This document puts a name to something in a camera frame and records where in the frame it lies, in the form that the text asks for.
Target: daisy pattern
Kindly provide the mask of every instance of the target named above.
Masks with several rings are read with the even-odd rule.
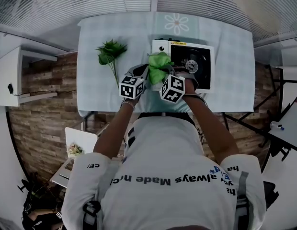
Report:
[[[175,35],[180,35],[181,30],[183,30],[185,32],[189,31],[189,27],[187,25],[183,24],[183,23],[188,22],[189,19],[187,17],[179,18],[178,13],[173,13],[173,17],[171,17],[167,14],[164,18],[170,22],[170,23],[165,24],[164,28],[167,30],[174,28]]]

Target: yellow label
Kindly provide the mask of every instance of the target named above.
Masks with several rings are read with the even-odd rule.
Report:
[[[186,46],[186,43],[182,43],[182,42],[171,42],[171,44],[176,44],[176,45],[185,45],[185,46]]]

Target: wrist strap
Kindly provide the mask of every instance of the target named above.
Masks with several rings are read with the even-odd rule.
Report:
[[[123,105],[124,103],[127,103],[127,104],[131,105],[131,106],[133,107],[133,109],[135,110],[135,106],[134,106],[134,104],[132,104],[131,102],[129,102],[129,101],[123,101],[123,102],[122,102],[122,105]]]
[[[202,102],[204,102],[204,104],[206,106],[208,106],[207,102],[201,96],[199,96],[197,94],[184,94],[183,97],[193,97],[193,98],[196,98],[196,99],[200,99]]]

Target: checkered tablecloth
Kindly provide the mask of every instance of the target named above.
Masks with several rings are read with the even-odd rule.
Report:
[[[83,111],[116,112],[121,97],[108,66],[98,62],[96,48],[111,39],[127,44],[116,62],[120,79],[129,68],[147,63],[153,39],[172,38],[215,48],[215,92],[205,100],[213,112],[253,111],[255,60],[252,34],[207,18],[165,12],[129,12],[82,20],[77,59],[77,103]],[[176,105],[147,90],[137,112],[190,112],[184,101]]]

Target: power adapter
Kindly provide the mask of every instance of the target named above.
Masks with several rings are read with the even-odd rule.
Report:
[[[8,84],[8,89],[9,89],[10,94],[12,94],[13,93],[13,86],[12,86],[11,83]]]

